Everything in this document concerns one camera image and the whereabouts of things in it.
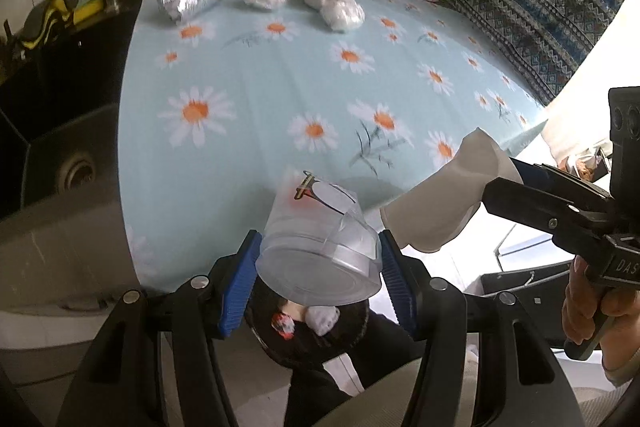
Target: sink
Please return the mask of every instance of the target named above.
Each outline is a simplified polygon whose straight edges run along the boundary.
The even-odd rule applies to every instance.
[[[0,86],[0,309],[84,308],[138,286],[117,169],[136,17],[58,39]]]

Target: orange flower center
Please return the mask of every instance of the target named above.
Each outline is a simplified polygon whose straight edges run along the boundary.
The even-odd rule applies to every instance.
[[[190,100],[187,105],[182,108],[182,117],[191,125],[204,120],[209,116],[209,104],[199,100]]]
[[[386,112],[377,112],[373,116],[373,121],[376,122],[380,127],[388,131],[393,131],[396,128],[396,123],[394,122],[394,119],[391,118],[391,115],[389,115],[389,113],[386,113]]]
[[[200,26],[187,26],[180,30],[180,36],[183,39],[193,39],[202,35],[202,28]]]
[[[429,76],[431,77],[431,80],[433,80],[433,82],[435,82],[436,84],[442,83],[442,77],[435,71],[429,71]]]
[[[342,53],[340,54],[340,57],[342,57],[342,60],[344,60],[345,62],[360,61],[360,57],[358,56],[358,54],[349,50],[343,50]]]
[[[286,29],[287,27],[284,24],[279,22],[272,22],[267,26],[268,31],[270,31],[271,33],[277,33],[278,35],[280,33],[284,33]]]
[[[444,142],[438,142],[438,153],[443,158],[453,158],[453,149]]]
[[[318,122],[312,122],[306,126],[305,133],[309,138],[316,140],[324,135],[324,129]]]

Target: daisy print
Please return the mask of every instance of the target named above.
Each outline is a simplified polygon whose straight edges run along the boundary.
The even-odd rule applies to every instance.
[[[405,126],[404,122],[391,113],[387,105],[379,103],[378,107],[374,109],[367,103],[356,100],[356,103],[350,103],[347,106],[347,110],[363,123],[375,124],[379,132],[384,136],[402,139],[411,147],[414,146],[411,142],[411,137],[413,136],[411,131]]]
[[[284,22],[280,17],[268,19],[264,23],[258,26],[258,31],[266,39],[277,41],[285,39],[289,42],[293,40],[294,36],[300,35],[300,31],[296,23]]]
[[[340,41],[338,44],[333,44],[330,50],[331,60],[340,64],[341,70],[349,68],[351,73],[369,73],[369,71],[375,71],[373,63],[375,60],[370,55],[367,55],[363,50],[354,46],[353,44],[347,44],[344,41]]]
[[[424,141],[427,147],[430,149],[431,157],[433,158],[433,166],[436,169],[440,169],[449,163],[458,149],[451,137],[445,136],[444,133],[439,131],[429,131],[429,137]]]
[[[418,76],[426,78],[433,86],[433,90],[438,94],[444,93],[450,96],[453,92],[453,84],[449,82],[449,79],[441,71],[437,71],[431,66],[418,64]]]
[[[476,91],[474,93],[474,96],[476,97],[476,102],[478,102],[478,105],[480,107],[482,107],[485,111],[491,112],[492,107],[491,107],[490,99],[487,95]]]
[[[482,73],[482,66],[480,65],[480,59],[475,55],[468,54],[463,52],[463,57],[465,57],[466,63],[474,68],[478,73]]]
[[[293,137],[293,143],[299,151],[326,152],[327,149],[338,147],[338,133],[334,126],[319,114],[312,116],[306,113],[294,117],[287,133]]]
[[[189,93],[180,92],[180,98],[169,97],[171,110],[158,114],[158,118],[167,120],[166,131],[172,147],[181,145],[191,134],[193,144],[203,147],[205,130],[226,134],[226,128],[220,120],[235,120],[234,104],[226,97],[226,92],[215,93],[212,87],[206,87],[202,94],[197,87],[191,87]]]
[[[398,22],[396,22],[393,19],[390,19],[389,17],[386,17],[384,15],[380,15],[378,16],[378,21],[380,22],[380,25],[390,31],[393,31],[394,33],[404,33],[405,29],[402,28],[401,25],[399,25]]]
[[[156,57],[155,63],[161,70],[164,70],[165,68],[171,69],[176,64],[180,63],[180,55],[178,55],[178,52],[176,51],[167,50],[166,53]]]
[[[210,22],[196,23],[193,22],[178,29],[180,42],[191,44],[194,48],[198,47],[200,39],[211,40],[216,37],[216,30]]]
[[[427,28],[426,26],[422,28],[422,34],[418,37],[418,42],[422,40],[427,40],[429,42],[433,42],[434,44],[444,46],[442,36],[438,32],[432,30],[431,28]]]
[[[516,90],[516,85],[513,82],[513,80],[511,80],[506,74],[501,73],[500,74],[500,78],[502,79],[503,83],[505,86],[507,86],[509,89],[511,89],[512,91]]]

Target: transparent plastic container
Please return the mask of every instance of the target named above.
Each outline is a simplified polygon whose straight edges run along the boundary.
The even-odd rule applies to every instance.
[[[278,190],[255,264],[260,278],[303,306],[375,295],[382,286],[378,234],[353,194],[308,174],[287,172]]]

